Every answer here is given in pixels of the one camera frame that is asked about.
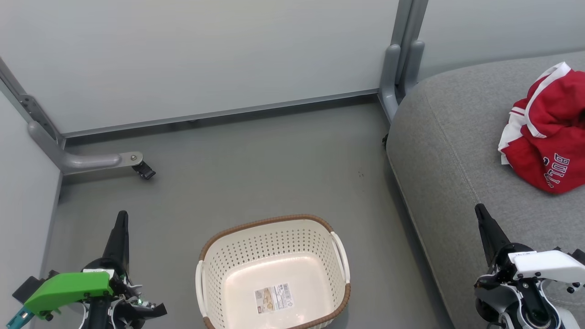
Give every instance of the laundry basket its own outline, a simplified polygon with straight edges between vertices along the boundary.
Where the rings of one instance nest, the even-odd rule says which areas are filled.
[[[323,219],[275,217],[211,238],[195,288],[208,329],[324,328],[349,301],[349,265]]]

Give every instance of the sofa seam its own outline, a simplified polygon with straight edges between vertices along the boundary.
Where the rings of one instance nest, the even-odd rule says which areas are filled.
[[[451,141],[449,140],[449,138],[447,137],[447,134],[445,132],[445,130],[443,129],[443,126],[441,124],[441,122],[439,121],[439,119],[437,118],[436,114],[435,114],[435,110],[434,107],[431,105],[431,103],[429,102],[428,96],[426,94],[426,91],[423,90],[423,96],[425,98],[425,102],[427,104],[427,106],[429,107],[429,109],[431,110],[431,115],[433,117],[433,120],[435,121],[437,127],[439,128],[439,130],[441,131],[441,134],[443,135],[443,139],[445,140],[445,142],[447,143],[449,152],[453,155],[453,157],[456,159],[455,163],[457,168],[459,169],[459,171],[463,174],[463,178],[465,183],[467,184],[467,190],[470,193],[470,196],[475,200],[476,203],[480,202],[479,196],[477,195],[477,192],[475,191],[475,189],[473,188],[473,185],[471,183],[471,181],[469,180],[469,177],[467,175],[467,172],[465,171],[465,168],[463,168],[463,164],[461,162],[461,159],[459,158],[459,155],[457,154],[457,152],[455,152],[455,148],[453,147],[453,145],[451,144]]]
[[[549,297],[549,296],[547,296],[546,298],[548,300],[550,300],[550,301],[554,301],[555,304],[559,304],[561,306],[565,306],[565,307],[570,308],[570,309],[574,309],[574,310],[585,310],[585,304],[584,303],[572,303],[570,301],[563,301],[563,300],[554,299],[554,298]]]
[[[419,231],[417,222],[414,221],[414,216],[412,214],[411,207],[408,205],[408,200],[406,199],[406,196],[402,193],[402,184],[400,183],[400,179],[398,178],[398,175],[396,175],[396,170],[394,168],[394,164],[392,163],[392,160],[390,159],[389,156],[387,158],[388,158],[388,162],[390,162],[390,168],[392,169],[392,173],[394,174],[394,178],[396,179],[396,183],[398,184],[398,188],[400,189],[400,194],[402,195],[402,200],[404,201],[404,204],[406,206],[408,216],[410,217],[410,221],[412,223],[412,226],[414,227],[414,230],[417,233],[418,241],[421,244],[422,251],[425,254],[426,263],[429,265],[429,268],[431,270],[431,275],[433,276],[433,281],[435,282],[435,286],[439,290],[439,295],[441,296],[441,300],[443,301],[443,305],[445,306],[445,310],[447,311],[447,315],[449,316],[449,320],[451,322],[453,322],[453,317],[452,317],[453,313],[452,313],[449,305],[447,305],[447,303],[445,303],[445,294],[443,292],[443,289],[441,288],[441,285],[439,284],[439,280],[438,280],[438,277],[436,275],[435,268],[434,268],[434,266],[431,262],[431,259],[429,257],[428,248],[426,247],[426,245],[422,239],[422,235]]]

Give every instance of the barcode sticker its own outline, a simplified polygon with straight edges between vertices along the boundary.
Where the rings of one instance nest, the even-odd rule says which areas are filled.
[[[256,290],[258,314],[271,313],[294,306],[293,296],[288,283]]]

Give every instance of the gray sofa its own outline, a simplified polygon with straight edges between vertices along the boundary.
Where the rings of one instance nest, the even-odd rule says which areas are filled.
[[[457,329],[486,327],[473,284],[487,270],[474,206],[486,205],[510,240],[537,251],[585,249],[585,186],[540,191],[500,164],[500,136],[515,101],[538,76],[585,52],[461,68],[420,82],[400,104],[387,153],[443,301]],[[552,283],[547,294],[585,328],[585,292]]]

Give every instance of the red clothing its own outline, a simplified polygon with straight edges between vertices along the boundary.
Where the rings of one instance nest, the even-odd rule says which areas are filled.
[[[498,150],[533,186],[564,193],[585,184],[585,72],[560,63],[514,104]]]

